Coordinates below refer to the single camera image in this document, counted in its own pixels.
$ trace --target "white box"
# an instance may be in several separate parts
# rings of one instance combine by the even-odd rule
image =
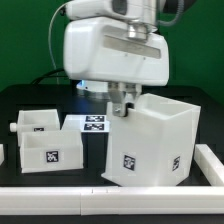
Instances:
[[[81,133],[78,130],[23,133],[20,158],[22,173],[81,169]]]
[[[175,186],[189,175],[200,107],[146,94],[111,122],[104,178],[121,186]]]
[[[57,110],[20,110],[18,122],[11,123],[10,130],[17,132],[18,146],[21,146],[23,132],[60,130]]]

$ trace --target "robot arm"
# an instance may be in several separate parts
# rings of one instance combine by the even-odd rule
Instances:
[[[184,0],[178,0],[181,16]],[[166,0],[74,0],[64,39],[64,68],[70,79],[108,82],[115,116],[126,115],[141,85],[164,86],[169,78],[165,39],[153,31]]]

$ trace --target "large white box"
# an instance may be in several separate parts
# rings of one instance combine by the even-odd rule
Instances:
[[[200,107],[142,95],[124,118],[112,115],[104,178],[121,186],[175,186],[188,177]]]

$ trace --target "white cable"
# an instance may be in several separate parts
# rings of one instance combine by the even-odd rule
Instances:
[[[51,19],[51,22],[50,22],[50,25],[49,25],[49,29],[48,29],[48,47],[49,47],[49,53],[50,53],[50,57],[51,57],[51,62],[53,64],[53,67],[54,69],[57,69],[57,66],[56,66],[56,63],[55,63],[55,60],[54,60],[54,55],[53,55],[53,51],[52,51],[52,46],[51,46],[51,33],[52,33],[52,27],[54,25],[54,21],[55,21],[55,18],[58,14],[58,12],[66,5],[67,3],[61,5],[54,13],[52,19]]]

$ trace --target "green background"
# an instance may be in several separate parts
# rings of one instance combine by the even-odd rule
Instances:
[[[1,0],[0,90],[30,83],[53,69],[48,26],[63,0]],[[170,20],[172,15],[161,15]],[[197,0],[172,28],[161,28],[170,51],[169,85],[197,86],[224,104],[224,0]],[[57,17],[53,51],[63,66],[67,19]]]

